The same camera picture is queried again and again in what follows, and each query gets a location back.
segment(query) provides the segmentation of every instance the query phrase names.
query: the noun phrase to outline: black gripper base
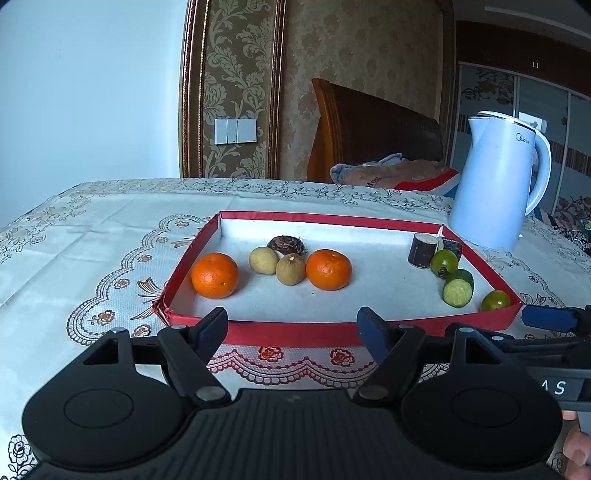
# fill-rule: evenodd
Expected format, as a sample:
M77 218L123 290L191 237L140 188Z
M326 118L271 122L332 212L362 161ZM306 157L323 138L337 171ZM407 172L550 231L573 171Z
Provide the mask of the black gripper base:
M144 463L69 472L42 463L27 480L560 480L547 465L478 472L440 462L407 440L392 413L346 391L242 390L199 411L182 437Z

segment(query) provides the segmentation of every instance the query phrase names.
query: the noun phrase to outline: wall switch panel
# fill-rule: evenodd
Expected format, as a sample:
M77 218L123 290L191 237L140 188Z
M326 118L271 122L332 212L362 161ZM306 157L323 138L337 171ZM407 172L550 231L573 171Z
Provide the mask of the wall switch panel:
M256 142L256 119L241 118L238 120L238 143Z
M216 118L213 143L216 145L256 142L256 119Z
M228 119L216 118L213 121L213 143L222 145L228 143Z
M238 143L238 118L228 119L228 143Z

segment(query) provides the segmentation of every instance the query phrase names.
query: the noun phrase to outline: ceiling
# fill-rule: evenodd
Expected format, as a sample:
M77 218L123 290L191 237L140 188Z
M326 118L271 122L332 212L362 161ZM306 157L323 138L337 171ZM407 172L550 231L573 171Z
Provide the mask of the ceiling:
M517 28L591 51L591 15L574 0L453 0L456 20Z

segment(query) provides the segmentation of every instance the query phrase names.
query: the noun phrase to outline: green lime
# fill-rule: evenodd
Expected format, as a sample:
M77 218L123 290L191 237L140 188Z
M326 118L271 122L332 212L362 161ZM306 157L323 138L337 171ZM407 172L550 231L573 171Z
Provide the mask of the green lime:
M480 311L504 309L509 305L511 305L509 295L502 290L493 290L482 300Z
M439 278L447 278L450 273L457 270L458 266L456 254L451 250L442 249L431 259L431 270Z

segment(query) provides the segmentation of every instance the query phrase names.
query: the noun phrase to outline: kettle handle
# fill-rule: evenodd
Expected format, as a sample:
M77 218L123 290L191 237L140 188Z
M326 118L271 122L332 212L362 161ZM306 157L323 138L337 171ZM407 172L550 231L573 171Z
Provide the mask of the kettle handle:
M530 197L527 199L527 207L525 214L528 215L540 202L548 182L550 181L550 173L552 168L552 152L550 150L550 144L546 137L540 132L535 130L535 150L538 152L539 166L538 166L538 177L535 181L534 189L530 193Z

